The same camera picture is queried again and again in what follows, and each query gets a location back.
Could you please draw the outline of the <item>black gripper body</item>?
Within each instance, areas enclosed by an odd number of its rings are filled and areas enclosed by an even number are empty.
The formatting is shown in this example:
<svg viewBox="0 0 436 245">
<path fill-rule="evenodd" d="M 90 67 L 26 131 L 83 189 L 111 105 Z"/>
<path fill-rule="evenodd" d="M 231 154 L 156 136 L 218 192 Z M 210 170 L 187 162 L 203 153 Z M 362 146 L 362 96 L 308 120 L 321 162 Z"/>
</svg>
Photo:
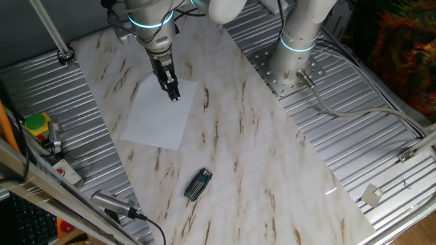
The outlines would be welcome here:
<svg viewBox="0 0 436 245">
<path fill-rule="evenodd" d="M 175 81 L 176 74 L 172 56 L 172 46 L 160 49 L 146 49 L 153 73 L 157 76 L 159 81 Z"/>
</svg>

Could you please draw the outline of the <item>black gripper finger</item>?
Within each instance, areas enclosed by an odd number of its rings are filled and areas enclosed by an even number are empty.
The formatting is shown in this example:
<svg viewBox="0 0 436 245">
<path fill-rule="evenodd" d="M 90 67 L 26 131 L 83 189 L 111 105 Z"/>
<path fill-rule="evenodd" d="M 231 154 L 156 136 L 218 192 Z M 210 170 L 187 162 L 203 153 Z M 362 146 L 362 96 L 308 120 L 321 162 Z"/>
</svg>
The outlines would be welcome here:
<svg viewBox="0 0 436 245">
<path fill-rule="evenodd" d="M 178 89 L 178 80 L 175 78 L 167 84 L 168 95 L 171 101 L 178 101 L 181 97 Z"/>
<path fill-rule="evenodd" d="M 159 85 L 161 87 L 161 89 L 165 92 L 167 92 L 169 98 L 172 98 L 172 92 L 171 92 L 171 85 L 170 82 L 166 81 L 166 80 L 160 80 L 159 81 Z"/>
</svg>

